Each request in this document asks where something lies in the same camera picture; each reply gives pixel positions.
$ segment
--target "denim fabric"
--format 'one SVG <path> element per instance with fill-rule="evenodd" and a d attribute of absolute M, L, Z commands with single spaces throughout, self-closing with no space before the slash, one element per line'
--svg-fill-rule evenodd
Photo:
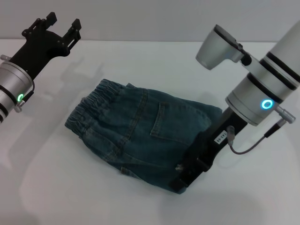
<path fill-rule="evenodd" d="M 122 174 L 172 191 L 176 163 L 221 114 L 211 105 L 102 80 L 65 125 Z"/>

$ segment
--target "cable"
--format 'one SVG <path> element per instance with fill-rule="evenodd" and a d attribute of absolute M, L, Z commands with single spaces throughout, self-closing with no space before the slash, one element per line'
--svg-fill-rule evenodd
<path fill-rule="evenodd" d="M 242 151 L 242 152 L 237 152 L 236 150 L 234 150 L 233 148 L 233 141 L 235 138 L 235 134 L 234 134 L 234 127 L 233 126 L 228 126 L 227 127 L 227 140 L 228 140 L 228 145 L 231 149 L 231 151 L 234 154 L 237 155 L 244 155 L 248 152 L 250 152 L 251 150 L 253 150 L 260 142 L 263 141 L 263 139 L 270 137 L 273 133 L 275 133 L 276 131 L 278 131 L 284 124 L 286 124 L 286 120 L 284 119 L 280 119 L 277 123 L 275 123 L 264 135 L 261 139 L 259 139 L 254 145 L 252 145 L 251 148 L 247 149 L 246 151 Z"/>
<path fill-rule="evenodd" d="M 237 152 L 233 149 L 233 146 L 232 145 L 229 145 L 231 151 L 234 153 L 234 154 L 237 154 L 237 155 L 244 155 L 248 152 L 250 152 L 252 149 L 254 149 L 260 142 L 262 142 L 262 140 L 265 139 L 265 136 L 263 136 L 261 139 L 259 139 L 258 142 L 256 142 L 251 148 L 249 148 L 248 150 L 246 151 L 242 151 L 242 152 Z"/>
<path fill-rule="evenodd" d="M 34 81 L 32 81 L 32 90 L 28 92 L 28 94 L 23 98 L 24 102 L 27 102 L 28 99 L 34 94 L 35 88 L 36 88 L 36 84 L 34 83 Z"/>

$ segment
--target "white background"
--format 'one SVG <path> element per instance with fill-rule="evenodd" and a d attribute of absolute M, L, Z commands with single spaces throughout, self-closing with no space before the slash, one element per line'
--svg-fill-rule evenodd
<path fill-rule="evenodd" d="M 13 55 L 22 40 L 0 41 Z M 226 147 L 213 167 L 182 195 L 125 177 L 93 155 L 64 127 L 101 79 L 152 88 L 226 108 L 224 98 L 247 74 L 226 61 L 212 71 L 196 60 L 201 43 L 80 41 L 36 78 L 23 112 L 0 126 L 1 225 L 282 225 L 299 223 L 299 121 L 255 150 Z M 243 43 L 261 58 L 273 43 Z M 300 118 L 299 91 L 283 104 Z M 248 125 L 243 151 L 279 117 Z"/>
<path fill-rule="evenodd" d="M 1 0 L 0 38 L 20 38 L 51 11 L 64 35 L 75 18 L 87 40 L 203 41 L 216 23 L 239 41 L 278 41 L 300 20 L 299 0 Z"/>

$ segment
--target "back pocket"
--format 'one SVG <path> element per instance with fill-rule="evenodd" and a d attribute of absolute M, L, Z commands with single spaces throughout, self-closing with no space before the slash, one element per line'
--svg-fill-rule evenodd
<path fill-rule="evenodd" d="M 190 145 L 196 135 L 210 125 L 210 119 L 200 110 L 189 105 L 160 102 L 150 135 Z"/>

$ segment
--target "denim shorts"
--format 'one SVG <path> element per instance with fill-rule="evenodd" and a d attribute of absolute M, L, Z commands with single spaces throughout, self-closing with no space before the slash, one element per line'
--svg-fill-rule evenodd
<path fill-rule="evenodd" d="M 65 126 L 122 174 L 173 191 L 168 183 L 179 175 L 176 164 L 221 114 L 211 105 L 104 79 Z"/>

